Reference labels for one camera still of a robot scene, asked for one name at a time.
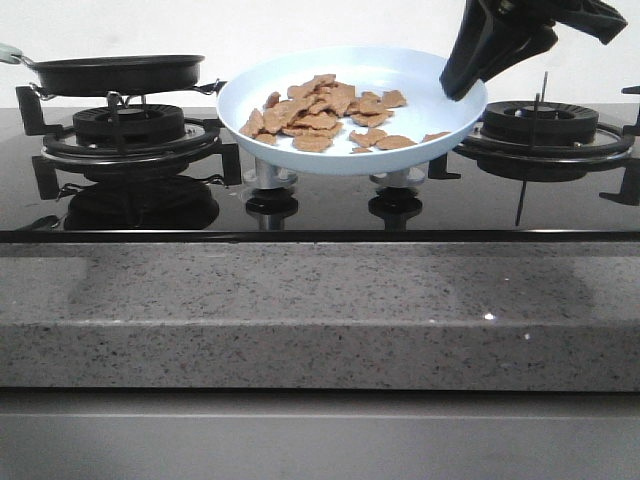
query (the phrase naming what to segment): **brown cracker piece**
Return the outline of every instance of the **brown cracker piece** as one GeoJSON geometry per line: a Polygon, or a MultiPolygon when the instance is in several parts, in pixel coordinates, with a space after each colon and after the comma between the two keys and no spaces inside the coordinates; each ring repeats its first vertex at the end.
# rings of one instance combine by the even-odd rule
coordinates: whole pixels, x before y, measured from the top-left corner
{"type": "Polygon", "coordinates": [[[316,103],[314,103],[309,107],[309,113],[313,115],[317,115],[320,112],[329,110],[330,108],[331,108],[331,104],[326,100],[323,100],[322,98],[320,98],[316,103]]]}
{"type": "Polygon", "coordinates": [[[450,133],[451,132],[427,133],[422,139],[422,142],[430,142],[437,138],[444,137],[445,135],[449,135],[450,133]]]}
{"type": "Polygon", "coordinates": [[[259,133],[256,135],[256,140],[262,143],[267,143],[269,145],[275,145],[277,137],[270,133],[259,133]]]}
{"type": "Polygon", "coordinates": [[[320,112],[317,115],[307,114],[293,122],[294,127],[310,127],[314,130],[329,130],[338,123],[335,115],[327,112],[320,112]]]}
{"type": "Polygon", "coordinates": [[[354,113],[351,115],[351,120],[361,127],[378,127],[382,125],[385,120],[393,115],[393,112],[385,110],[384,113],[378,115],[363,115],[362,113],[354,113]]]}
{"type": "Polygon", "coordinates": [[[387,132],[379,128],[370,128],[367,133],[358,133],[353,130],[349,134],[349,140],[356,142],[363,148],[369,148],[387,136],[387,132]]]}
{"type": "Polygon", "coordinates": [[[287,96],[289,98],[304,98],[312,94],[317,88],[334,84],[335,80],[336,76],[333,73],[315,75],[311,80],[302,85],[291,85],[287,89],[287,96]]]}
{"type": "Polygon", "coordinates": [[[264,118],[260,110],[254,108],[251,111],[251,115],[249,115],[249,120],[244,126],[240,129],[240,133],[246,135],[247,137],[255,138],[260,130],[264,128],[264,118]]]}
{"type": "Polygon", "coordinates": [[[360,95],[361,100],[373,100],[374,102],[379,102],[381,100],[380,95],[374,92],[365,91],[360,95]]]}
{"type": "Polygon", "coordinates": [[[316,97],[284,100],[264,112],[264,129],[272,134],[278,133],[284,127],[291,125],[296,117],[307,110],[316,97]]]}
{"type": "Polygon", "coordinates": [[[380,115],[387,109],[378,100],[363,98],[358,105],[358,111],[363,115],[380,115]]]}
{"type": "Polygon", "coordinates": [[[316,137],[333,138],[338,135],[338,133],[340,133],[340,130],[342,130],[342,126],[343,125],[341,122],[336,123],[333,128],[330,128],[328,130],[314,130],[313,128],[293,126],[283,128],[282,133],[290,137],[299,137],[300,135],[314,135],[316,137]]]}
{"type": "Polygon", "coordinates": [[[376,147],[380,150],[395,150],[396,148],[404,148],[416,145],[416,142],[403,135],[387,135],[376,143],[376,147]]]}
{"type": "Polygon", "coordinates": [[[280,92],[272,92],[269,97],[267,97],[267,101],[264,102],[264,109],[275,107],[275,105],[280,101],[280,92]]]}
{"type": "Polygon", "coordinates": [[[336,86],[331,88],[331,92],[320,95],[320,98],[330,104],[330,110],[339,117],[344,117],[347,108],[356,99],[356,87],[336,82],[336,86]]]}
{"type": "Polygon", "coordinates": [[[324,152],[331,145],[333,141],[330,138],[315,135],[300,135],[293,139],[293,146],[305,152],[324,152]]]}
{"type": "Polygon", "coordinates": [[[407,99],[404,98],[400,90],[391,90],[382,94],[380,102],[385,108],[396,108],[404,107],[407,104],[407,99]]]}

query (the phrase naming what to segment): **black frying pan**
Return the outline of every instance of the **black frying pan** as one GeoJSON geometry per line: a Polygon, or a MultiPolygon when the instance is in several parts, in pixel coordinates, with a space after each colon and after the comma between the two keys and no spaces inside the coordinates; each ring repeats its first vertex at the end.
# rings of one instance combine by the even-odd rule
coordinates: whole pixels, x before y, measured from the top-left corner
{"type": "Polygon", "coordinates": [[[42,93],[70,97],[145,95],[193,87],[201,55],[98,57],[34,62],[22,51],[0,43],[0,61],[23,63],[38,74],[42,93]]]}

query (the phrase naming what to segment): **gas stove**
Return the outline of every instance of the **gas stove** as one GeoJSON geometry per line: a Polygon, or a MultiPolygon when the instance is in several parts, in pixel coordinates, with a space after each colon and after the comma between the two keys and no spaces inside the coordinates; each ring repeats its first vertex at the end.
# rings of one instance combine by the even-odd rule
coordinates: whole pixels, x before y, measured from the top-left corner
{"type": "Polygon", "coordinates": [[[490,104],[439,159],[323,176],[253,158],[213,110],[114,98],[50,125],[35,93],[0,149],[3,242],[640,239],[638,127],[615,105],[490,104]]]}

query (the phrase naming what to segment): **small frying pan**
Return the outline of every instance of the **small frying pan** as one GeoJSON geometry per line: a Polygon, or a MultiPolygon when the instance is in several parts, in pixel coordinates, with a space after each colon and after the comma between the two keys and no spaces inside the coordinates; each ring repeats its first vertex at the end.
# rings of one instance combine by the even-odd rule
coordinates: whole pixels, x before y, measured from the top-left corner
{"type": "Polygon", "coordinates": [[[218,97],[218,116],[238,144],[257,158],[278,167],[324,175],[368,175],[388,173],[438,158],[460,143],[473,128],[487,104],[487,91],[478,81],[460,101],[447,98],[439,77],[446,59],[399,47],[331,47],[298,52],[254,66],[227,82],[218,97]],[[317,74],[335,73],[337,80],[355,85],[357,94],[382,94],[400,90],[407,106],[380,127],[389,134],[404,135],[417,145],[389,151],[351,153],[355,144],[349,133],[366,128],[349,118],[332,147],[322,153],[296,150],[291,139],[280,136],[275,146],[240,133],[254,108],[262,109],[267,97],[287,87],[300,85],[317,74]],[[427,133],[450,132],[426,143],[427,133]]]}
{"type": "Polygon", "coordinates": [[[98,57],[34,62],[22,51],[0,43],[0,61],[23,63],[38,74],[43,93],[71,97],[145,95],[193,87],[201,55],[98,57]]]}

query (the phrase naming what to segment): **frying pan handle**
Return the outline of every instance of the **frying pan handle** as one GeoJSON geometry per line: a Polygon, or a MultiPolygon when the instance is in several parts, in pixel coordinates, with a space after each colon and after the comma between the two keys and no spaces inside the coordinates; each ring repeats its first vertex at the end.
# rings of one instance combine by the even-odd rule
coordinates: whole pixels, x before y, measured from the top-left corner
{"type": "Polygon", "coordinates": [[[17,65],[20,63],[22,50],[5,43],[0,43],[0,62],[17,65]]]}
{"type": "Polygon", "coordinates": [[[202,93],[203,95],[213,95],[214,93],[220,93],[220,90],[226,83],[227,82],[218,79],[214,83],[200,86],[194,85],[193,87],[185,88],[185,90],[195,90],[196,92],[202,93]]]}

